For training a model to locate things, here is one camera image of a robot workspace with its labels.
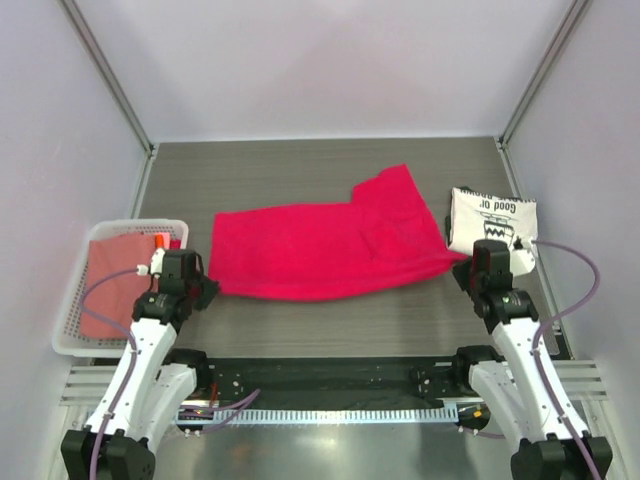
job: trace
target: laundry basket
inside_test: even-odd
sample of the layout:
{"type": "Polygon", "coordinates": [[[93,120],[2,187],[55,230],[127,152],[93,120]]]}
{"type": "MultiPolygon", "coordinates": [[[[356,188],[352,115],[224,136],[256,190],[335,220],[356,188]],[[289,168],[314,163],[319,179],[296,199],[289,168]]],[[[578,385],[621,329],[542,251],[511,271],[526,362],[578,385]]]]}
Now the laundry basket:
{"type": "MultiPolygon", "coordinates": [[[[102,222],[89,232],[88,240],[104,240],[125,233],[169,232],[172,240],[180,240],[180,247],[186,248],[189,227],[181,220],[134,219],[102,222]]],[[[80,298],[86,289],[87,257],[89,242],[78,259],[73,278],[60,309],[56,329],[53,334],[53,349],[63,355],[76,357],[119,358],[124,352],[125,339],[88,338],[80,334],[80,298]]]]}

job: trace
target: pink cloth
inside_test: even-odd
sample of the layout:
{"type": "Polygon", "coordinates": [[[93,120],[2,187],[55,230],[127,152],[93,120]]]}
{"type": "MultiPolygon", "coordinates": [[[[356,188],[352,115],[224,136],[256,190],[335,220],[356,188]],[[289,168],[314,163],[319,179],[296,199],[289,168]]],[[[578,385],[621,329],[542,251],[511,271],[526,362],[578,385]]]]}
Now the pink cloth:
{"type": "Polygon", "coordinates": [[[222,293],[330,300],[419,282],[456,260],[405,165],[353,189],[349,203],[215,217],[209,277],[222,293]]]}
{"type": "MultiPolygon", "coordinates": [[[[155,251],[153,235],[132,233],[89,243],[87,286],[120,270],[149,264],[155,251]]],[[[100,285],[87,298],[86,306],[125,328],[131,326],[133,304],[149,288],[149,277],[122,275],[100,285]]],[[[91,338],[124,338],[113,327],[86,313],[80,318],[80,333],[91,338]]]]}

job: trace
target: purple cable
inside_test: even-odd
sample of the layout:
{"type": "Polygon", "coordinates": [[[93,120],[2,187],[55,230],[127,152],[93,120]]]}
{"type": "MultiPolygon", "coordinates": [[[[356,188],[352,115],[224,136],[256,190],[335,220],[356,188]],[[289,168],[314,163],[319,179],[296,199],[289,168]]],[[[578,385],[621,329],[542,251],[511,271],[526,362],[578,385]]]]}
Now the purple cable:
{"type": "Polygon", "coordinates": [[[560,320],[562,317],[566,315],[569,315],[575,312],[580,307],[582,307],[585,303],[591,300],[591,298],[595,295],[596,291],[598,290],[598,287],[600,286],[600,271],[598,270],[598,267],[596,266],[596,264],[589,257],[587,257],[585,254],[571,247],[567,247],[559,243],[547,242],[545,240],[535,240],[534,243],[538,245],[544,245],[547,247],[557,248],[559,250],[564,250],[565,252],[572,253],[578,258],[584,260],[587,263],[587,265],[591,267],[591,270],[593,270],[593,276],[594,276],[593,285],[591,286],[591,289],[589,290],[589,292],[575,305],[572,305],[566,310],[563,310],[562,312],[559,312],[553,315],[551,318],[541,323],[533,337],[533,342],[531,346],[533,349],[532,350],[533,359],[536,363],[536,367],[538,368],[538,372],[540,373],[540,378],[542,379],[542,383],[544,384],[544,387],[547,390],[547,393],[549,394],[551,403],[553,403],[553,406],[558,412],[560,421],[564,423],[564,425],[567,427],[567,430],[573,437],[573,440],[576,442],[576,445],[578,446],[580,453],[584,457],[584,461],[589,467],[589,472],[591,473],[593,480],[602,480],[602,477],[600,476],[600,472],[598,472],[598,467],[596,467],[596,464],[594,463],[593,458],[591,458],[591,454],[589,453],[589,450],[587,449],[586,445],[582,441],[582,438],[580,437],[579,433],[576,431],[575,427],[571,424],[571,421],[569,420],[569,418],[565,417],[566,414],[564,409],[562,408],[562,403],[560,402],[560,400],[558,399],[558,396],[553,391],[553,387],[551,385],[551,382],[549,381],[549,377],[547,376],[547,373],[544,370],[544,365],[542,364],[540,351],[538,350],[538,345],[539,345],[540,339],[542,338],[542,335],[544,334],[544,332],[549,330],[549,328],[551,328],[554,322],[556,322],[557,320],[560,320]]]}
{"type": "Polygon", "coordinates": [[[250,395],[247,395],[242,400],[240,400],[240,401],[238,401],[236,403],[233,403],[231,405],[227,405],[225,407],[200,407],[198,405],[182,405],[180,407],[180,409],[183,409],[183,410],[205,410],[205,411],[210,412],[210,413],[222,412],[224,410],[233,410],[234,408],[242,407],[247,402],[249,402],[249,403],[253,402],[255,400],[255,398],[258,396],[258,393],[260,393],[260,389],[254,390],[250,395]]]}
{"type": "Polygon", "coordinates": [[[114,322],[113,320],[105,317],[104,315],[100,315],[99,313],[88,309],[85,306],[84,302],[87,300],[87,297],[103,283],[108,282],[109,280],[112,280],[121,275],[128,275],[131,273],[138,273],[138,270],[135,268],[132,268],[129,270],[120,270],[119,272],[115,272],[110,275],[107,275],[103,279],[97,281],[96,283],[91,285],[89,288],[87,288],[87,291],[84,292],[84,294],[80,298],[80,308],[82,309],[83,312],[87,313],[88,315],[91,315],[97,320],[100,320],[101,322],[106,323],[107,325],[122,332],[127,337],[127,339],[129,340],[129,344],[131,345],[131,361],[129,362],[129,367],[127,368],[124,378],[122,379],[122,383],[118,387],[116,394],[113,396],[113,400],[109,404],[108,411],[107,413],[105,413],[102,419],[102,423],[100,424],[100,428],[98,429],[98,434],[96,435],[95,443],[93,444],[93,450],[91,451],[91,462],[89,464],[89,480],[97,480],[98,456],[100,455],[100,445],[102,444],[102,438],[104,437],[104,432],[107,430],[107,425],[109,424],[109,420],[111,420],[110,412],[113,412],[115,410],[116,406],[118,405],[118,401],[120,400],[120,398],[122,397],[122,394],[124,393],[124,389],[127,388],[127,384],[131,379],[131,375],[133,375],[133,370],[136,367],[136,360],[138,359],[138,345],[136,343],[136,337],[133,335],[133,333],[129,329],[124,328],[119,323],[114,322]]]}
{"type": "Polygon", "coordinates": [[[228,418],[225,418],[220,423],[216,423],[215,425],[212,425],[210,427],[205,427],[202,430],[200,430],[200,432],[212,433],[212,432],[217,432],[221,428],[224,428],[227,424],[231,423],[238,415],[240,415],[244,410],[246,410],[247,407],[251,405],[251,403],[256,399],[256,397],[259,394],[260,394],[260,389],[254,390],[253,393],[251,393],[251,395],[249,395],[243,400],[244,403],[235,412],[233,412],[233,414],[229,415],[228,418]]]}

